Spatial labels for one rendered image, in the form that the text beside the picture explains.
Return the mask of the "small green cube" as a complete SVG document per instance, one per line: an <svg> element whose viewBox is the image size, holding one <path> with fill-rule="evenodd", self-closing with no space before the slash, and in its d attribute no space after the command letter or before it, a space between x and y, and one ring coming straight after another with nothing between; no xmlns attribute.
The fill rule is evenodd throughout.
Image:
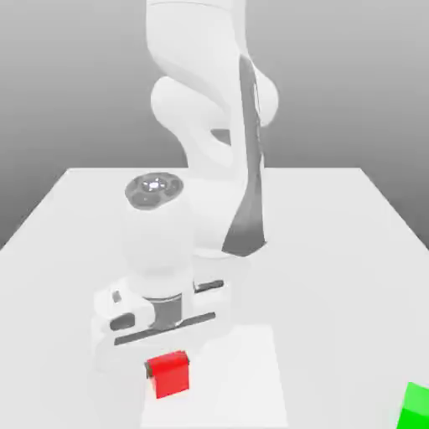
<svg viewBox="0 0 429 429"><path fill-rule="evenodd" d="M428 388L407 384L396 429L429 429Z"/></svg>

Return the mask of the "small red cube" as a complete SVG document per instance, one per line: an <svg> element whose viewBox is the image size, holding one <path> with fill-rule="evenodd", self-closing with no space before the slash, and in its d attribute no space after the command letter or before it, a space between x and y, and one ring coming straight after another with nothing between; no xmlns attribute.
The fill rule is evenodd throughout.
<svg viewBox="0 0 429 429"><path fill-rule="evenodd" d="M145 362L147 379L157 399L189 389L189 357L184 350L159 355Z"/></svg>

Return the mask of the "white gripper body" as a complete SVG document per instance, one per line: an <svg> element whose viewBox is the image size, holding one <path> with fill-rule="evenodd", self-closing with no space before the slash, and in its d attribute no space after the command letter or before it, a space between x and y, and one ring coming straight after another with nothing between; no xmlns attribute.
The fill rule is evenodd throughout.
<svg viewBox="0 0 429 429"><path fill-rule="evenodd" d="M107 373L159 354L197 348L229 328L230 294L96 294L91 369Z"/></svg>

